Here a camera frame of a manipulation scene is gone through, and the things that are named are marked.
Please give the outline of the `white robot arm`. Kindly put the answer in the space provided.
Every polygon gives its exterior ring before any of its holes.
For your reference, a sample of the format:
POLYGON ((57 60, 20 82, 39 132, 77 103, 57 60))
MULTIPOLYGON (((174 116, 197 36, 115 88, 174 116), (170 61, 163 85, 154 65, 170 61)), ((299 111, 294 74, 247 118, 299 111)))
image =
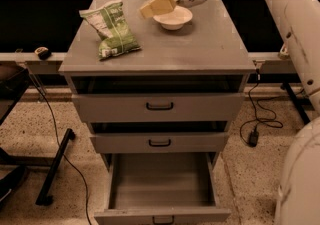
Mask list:
MULTIPOLYGON (((146 0, 144 18, 170 13, 178 5, 207 0, 146 0)), ((294 68, 316 112, 320 113, 320 3, 317 0, 265 0, 294 68)), ((320 117, 295 136, 285 157, 275 225, 320 225, 320 117)))

